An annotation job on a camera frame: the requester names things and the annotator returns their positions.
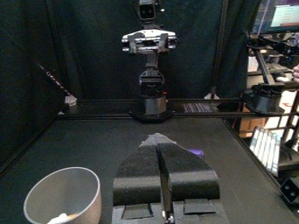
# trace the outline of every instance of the small white object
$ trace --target small white object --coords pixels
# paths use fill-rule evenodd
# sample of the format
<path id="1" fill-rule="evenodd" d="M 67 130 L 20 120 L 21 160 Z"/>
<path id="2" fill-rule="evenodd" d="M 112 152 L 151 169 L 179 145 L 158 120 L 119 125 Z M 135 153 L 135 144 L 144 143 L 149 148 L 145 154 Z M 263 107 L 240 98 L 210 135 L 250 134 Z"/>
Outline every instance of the small white object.
<path id="1" fill-rule="evenodd" d="M 68 220 L 68 215 L 65 213 L 61 213 L 59 217 L 51 219 L 48 224 L 60 224 L 67 220 Z"/>
<path id="2" fill-rule="evenodd" d="M 65 101 L 69 106 L 75 106 L 77 104 L 77 98 L 73 95 L 65 96 Z"/>
<path id="3" fill-rule="evenodd" d="M 276 81 L 282 81 L 282 82 L 284 82 L 284 81 L 290 81 L 288 78 L 286 78 L 286 77 L 278 77 L 275 80 L 276 80 Z"/>

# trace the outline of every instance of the black fabric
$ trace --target black fabric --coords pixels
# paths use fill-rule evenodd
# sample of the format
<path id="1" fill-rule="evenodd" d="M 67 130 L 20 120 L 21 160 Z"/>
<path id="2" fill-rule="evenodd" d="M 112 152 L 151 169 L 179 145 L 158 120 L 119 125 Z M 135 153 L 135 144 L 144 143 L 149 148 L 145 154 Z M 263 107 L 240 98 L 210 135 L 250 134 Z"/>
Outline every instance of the black fabric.
<path id="1" fill-rule="evenodd" d="M 31 59 L 60 77 L 43 1 L 0 2 L 0 49 L 1 164 L 41 131 L 63 103 L 61 91 Z"/>
<path id="2" fill-rule="evenodd" d="M 141 30 L 131 3 L 129 0 L 1 1 L 0 164 L 40 132 L 61 108 L 63 93 L 31 57 L 79 98 L 137 97 L 145 56 L 129 57 L 121 52 L 120 43 L 123 35 Z M 158 15 L 156 23 L 164 25 L 167 31 L 176 32 L 182 41 L 178 49 L 160 57 L 170 98 L 203 97 L 211 91 L 222 1 L 162 3 L 166 13 Z M 228 0 L 218 82 L 222 97 L 235 96 L 246 88 L 244 30 L 258 3 L 259 0 Z"/>
<path id="3" fill-rule="evenodd" d="M 85 99 L 136 98 L 137 78 L 145 56 L 121 52 L 123 35 L 141 30 L 132 9 L 135 1 L 53 1 L 53 15 L 63 40 L 69 85 Z M 162 1 L 164 14 L 156 23 L 176 32 L 182 43 L 162 55 L 159 68 L 170 98 L 198 98 L 211 91 L 211 77 L 220 30 L 222 1 Z M 228 0 L 224 52 L 218 95 L 239 95 L 246 88 L 248 53 L 246 29 L 259 0 Z"/>

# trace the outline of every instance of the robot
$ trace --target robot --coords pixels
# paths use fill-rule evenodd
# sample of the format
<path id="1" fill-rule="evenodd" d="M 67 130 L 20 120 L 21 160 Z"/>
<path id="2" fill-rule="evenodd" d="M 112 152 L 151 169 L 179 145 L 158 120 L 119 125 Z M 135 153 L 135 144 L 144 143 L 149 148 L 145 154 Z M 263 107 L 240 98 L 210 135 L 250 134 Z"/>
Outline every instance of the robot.
<path id="1" fill-rule="evenodd" d="M 160 53 L 176 48 L 178 38 L 155 24 L 156 12 L 163 11 L 159 0 L 139 0 L 137 16 L 144 29 L 123 36 L 123 52 L 147 55 L 145 71 L 139 77 L 140 101 L 131 116 L 143 122 L 162 122 L 174 116 L 166 107 L 164 76 L 159 72 Z"/>

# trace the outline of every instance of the clamp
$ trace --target clamp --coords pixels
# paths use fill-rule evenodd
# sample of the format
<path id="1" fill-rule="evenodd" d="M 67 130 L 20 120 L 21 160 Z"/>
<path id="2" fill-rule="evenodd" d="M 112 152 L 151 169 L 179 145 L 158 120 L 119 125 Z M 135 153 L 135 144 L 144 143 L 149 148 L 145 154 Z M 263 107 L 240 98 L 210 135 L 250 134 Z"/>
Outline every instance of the clamp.
<path id="1" fill-rule="evenodd" d="M 156 133 L 121 163 L 113 181 L 112 224 L 230 224 L 216 172 Z"/>

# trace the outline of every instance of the white object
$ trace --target white object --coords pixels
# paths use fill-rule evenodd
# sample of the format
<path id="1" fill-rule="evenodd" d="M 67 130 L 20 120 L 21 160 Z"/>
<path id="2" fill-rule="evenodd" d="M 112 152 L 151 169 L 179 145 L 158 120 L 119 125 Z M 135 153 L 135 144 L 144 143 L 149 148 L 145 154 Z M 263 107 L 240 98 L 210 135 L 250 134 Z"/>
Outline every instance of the white object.
<path id="1" fill-rule="evenodd" d="M 68 220 L 68 215 L 65 213 L 61 213 L 59 217 L 51 219 L 48 224 L 60 224 L 67 220 Z"/>

